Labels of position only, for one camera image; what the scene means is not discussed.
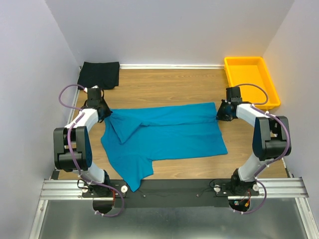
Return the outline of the blue t shirt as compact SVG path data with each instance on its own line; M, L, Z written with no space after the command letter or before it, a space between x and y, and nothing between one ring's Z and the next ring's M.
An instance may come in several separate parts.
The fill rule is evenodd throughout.
M113 169L135 192L153 175L153 161L228 153L214 103L114 109L101 144Z

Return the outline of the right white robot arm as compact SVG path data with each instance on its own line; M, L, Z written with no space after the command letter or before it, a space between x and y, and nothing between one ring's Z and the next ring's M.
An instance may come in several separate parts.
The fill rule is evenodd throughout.
M215 192L226 196L242 196L251 189L256 191L257 177L272 163L289 155L292 148L287 117L275 116L243 101L241 86L253 84L228 87L226 99L222 100L216 115L217 120L242 119L254 127L251 156L233 172L230 180L214 182Z

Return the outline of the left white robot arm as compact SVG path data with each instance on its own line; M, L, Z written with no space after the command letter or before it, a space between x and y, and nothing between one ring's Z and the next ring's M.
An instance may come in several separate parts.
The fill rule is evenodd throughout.
M68 106L79 111L77 117L64 127L53 132L54 164L59 170L73 172L83 182L80 187L85 193L99 197L115 196L110 186L108 173L93 162L93 153L89 131L97 123L102 123L112 114L104 99L104 90L98 86L85 88L78 85L87 94L87 100L80 108Z

